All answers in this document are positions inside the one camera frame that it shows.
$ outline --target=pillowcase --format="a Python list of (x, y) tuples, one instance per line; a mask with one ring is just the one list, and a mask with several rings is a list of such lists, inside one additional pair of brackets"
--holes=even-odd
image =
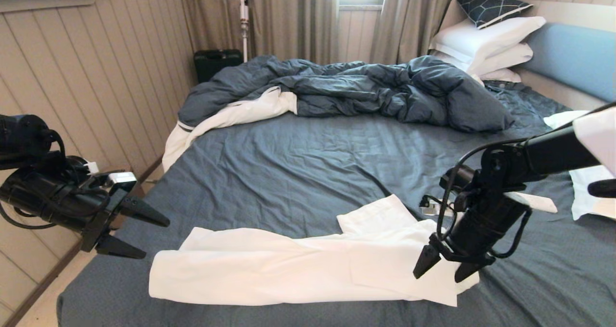
[(447, 53), (465, 64), (479, 65), (488, 57), (512, 48), (543, 24), (543, 17), (517, 17), (478, 30), (466, 19), (438, 32), (429, 48)]
[[(543, 121), (551, 128), (558, 128), (586, 113), (588, 113), (586, 110), (562, 112), (545, 117)], [(571, 175), (571, 180), (574, 183), (574, 203), (571, 207), (574, 220), (579, 219), (584, 214), (602, 215), (616, 220), (616, 199), (598, 198), (588, 193), (588, 185), (590, 183), (614, 179), (614, 176), (605, 166), (600, 165), (571, 170), (569, 175)]]
[(501, 80), (510, 83), (521, 83), (522, 78), (518, 73), (513, 72), (508, 68), (502, 68), (479, 76), (482, 80)]
[(522, 64), (533, 57), (533, 51), (526, 43), (516, 44), (513, 48), (488, 57), (482, 64), (465, 64), (464, 62), (444, 52), (436, 51), (433, 55), (440, 60), (452, 64), (469, 74), (483, 75), (495, 70)]
[(523, 0), (457, 0), (466, 16), (478, 29), (497, 24), (507, 18), (519, 17), (532, 7)]

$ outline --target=white towel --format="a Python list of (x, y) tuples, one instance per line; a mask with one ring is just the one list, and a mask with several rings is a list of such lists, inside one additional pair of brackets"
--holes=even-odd
[(264, 230), (193, 228), (179, 250), (159, 252), (150, 296), (186, 303), (268, 305), (427, 299), (456, 306), (459, 263), (440, 261), (422, 278), (414, 265), (435, 222), (418, 222), (395, 195), (346, 215), (341, 235), (290, 239)]

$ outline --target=gray bed sheet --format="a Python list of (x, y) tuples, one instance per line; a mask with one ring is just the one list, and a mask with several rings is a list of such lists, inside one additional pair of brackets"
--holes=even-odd
[[(566, 110), (522, 84), (493, 84), (516, 123), (498, 133), (403, 124), (380, 116), (301, 118), (291, 114), (208, 132), (163, 176), (146, 200), (167, 229), (128, 221), (117, 236), (148, 252), (141, 261), (97, 256), (58, 300), (60, 325), (73, 326), (614, 326), (612, 220), (574, 222), (567, 173), (531, 183), (559, 213), (536, 211), (517, 252), (480, 271), (458, 307), (431, 301), (350, 301), (264, 307), (193, 305), (148, 296), (159, 250), (177, 249), (194, 226), (253, 227), (289, 237), (340, 233), (336, 215), (394, 193), (411, 209), (441, 195), (440, 176), (490, 141), (548, 128)], [(470, 160), (477, 167), (479, 156)], [(509, 246), (513, 233), (498, 248)]]

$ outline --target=beige curtain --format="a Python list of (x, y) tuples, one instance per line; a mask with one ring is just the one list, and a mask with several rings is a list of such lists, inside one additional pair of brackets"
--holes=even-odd
[[(193, 48), (241, 49), (240, 0), (183, 0)], [(337, 56), (337, 0), (249, 0), (249, 55), (308, 59)]]
[(385, 0), (371, 62), (398, 64), (427, 53), (451, 0)]

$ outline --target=floor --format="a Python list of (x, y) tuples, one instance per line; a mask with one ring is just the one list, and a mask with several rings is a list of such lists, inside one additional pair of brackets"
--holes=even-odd
[[(150, 191), (156, 180), (160, 179), (161, 176), (163, 176), (163, 168), (159, 166), (152, 175), (148, 177), (147, 182), (142, 185), (145, 193)], [(28, 310), (22, 320), (17, 323), (17, 327), (57, 327), (58, 319), (55, 314), (55, 302), (58, 295), (64, 292), (66, 286), (77, 277), (95, 255), (96, 252), (94, 251), (79, 252)]]

